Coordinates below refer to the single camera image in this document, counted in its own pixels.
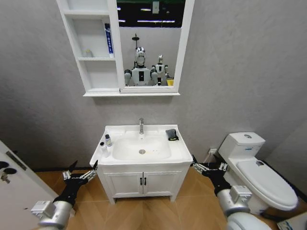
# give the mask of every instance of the door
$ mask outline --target door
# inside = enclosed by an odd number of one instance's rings
[[[181,171],[175,172],[144,172],[145,196],[171,196],[179,181]]]
[[[1,141],[0,165],[0,175],[15,173],[7,175],[9,183],[0,180],[1,229],[36,228],[39,219],[31,214],[31,208],[39,200],[53,201],[56,193]]]
[[[143,195],[143,172],[105,173],[113,197]]]

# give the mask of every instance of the toilet seat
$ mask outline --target toilet seat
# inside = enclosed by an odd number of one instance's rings
[[[250,189],[273,207],[290,210],[296,207],[297,196],[290,185],[274,170],[257,159],[236,164],[243,178],[253,185]]]

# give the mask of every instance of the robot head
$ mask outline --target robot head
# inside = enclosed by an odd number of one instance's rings
[[[136,49],[135,61],[138,64],[138,67],[142,67],[145,65],[145,49],[143,47],[139,47]]]
[[[163,55],[160,54],[160,55],[158,56],[158,64],[162,64],[162,63],[163,63]]]

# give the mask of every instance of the mirror frame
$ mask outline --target mirror frame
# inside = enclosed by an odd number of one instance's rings
[[[166,94],[178,93],[179,83],[182,73],[183,62],[186,54],[187,42],[190,31],[190,24],[193,14],[195,0],[186,0],[184,13],[182,18],[182,26],[177,54],[177,61],[174,74],[174,85],[173,86],[125,86],[124,78],[124,67],[123,59],[121,52],[121,41],[120,41],[120,32],[119,32],[119,23],[118,23],[118,11],[117,11],[117,1],[116,0],[107,0],[109,8],[109,17],[110,23],[112,25],[112,40],[114,46],[115,60],[116,60],[116,69],[118,75],[118,85],[120,93],[157,93],[157,94]]]

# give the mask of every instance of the toilet tank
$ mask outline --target toilet tank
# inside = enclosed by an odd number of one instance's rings
[[[220,155],[225,158],[254,157],[264,144],[265,140],[256,133],[231,133],[219,148]]]

